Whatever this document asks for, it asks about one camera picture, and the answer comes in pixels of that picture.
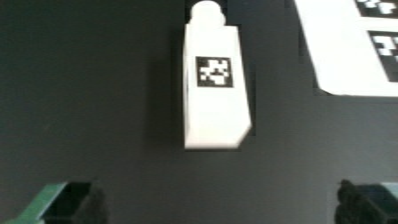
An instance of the black and white pattern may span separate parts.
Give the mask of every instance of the black and white pattern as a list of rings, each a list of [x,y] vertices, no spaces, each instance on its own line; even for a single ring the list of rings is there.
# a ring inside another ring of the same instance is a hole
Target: black and white pattern
[[[372,42],[391,82],[398,82],[398,33],[370,31]]]
[[[198,86],[233,87],[231,59],[219,57],[196,57]]]
[[[361,15],[366,17],[398,18],[398,0],[354,0]]]

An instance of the white card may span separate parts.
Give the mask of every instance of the white card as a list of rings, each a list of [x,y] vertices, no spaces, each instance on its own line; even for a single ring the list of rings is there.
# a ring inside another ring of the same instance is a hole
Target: white card
[[[398,1],[295,0],[320,89],[398,96]]]

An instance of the white bottle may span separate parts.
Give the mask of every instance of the white bottle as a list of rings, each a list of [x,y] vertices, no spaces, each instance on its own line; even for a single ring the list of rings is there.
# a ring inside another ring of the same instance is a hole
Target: white bottle
[[[185,148],[238,148],[251,129],[238,29],[221,6],[192,7],[185,30]]]

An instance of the black surface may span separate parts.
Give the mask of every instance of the black surface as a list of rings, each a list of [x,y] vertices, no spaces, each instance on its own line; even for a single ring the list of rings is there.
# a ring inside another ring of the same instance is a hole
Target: black surface
[[[397,179],[398,100],[317,95],[295,4],[228,4],[256,136],[185,152],[185,2],[2,1],[0,220],[96,180],[111,223],[331,224],[340,180]]]

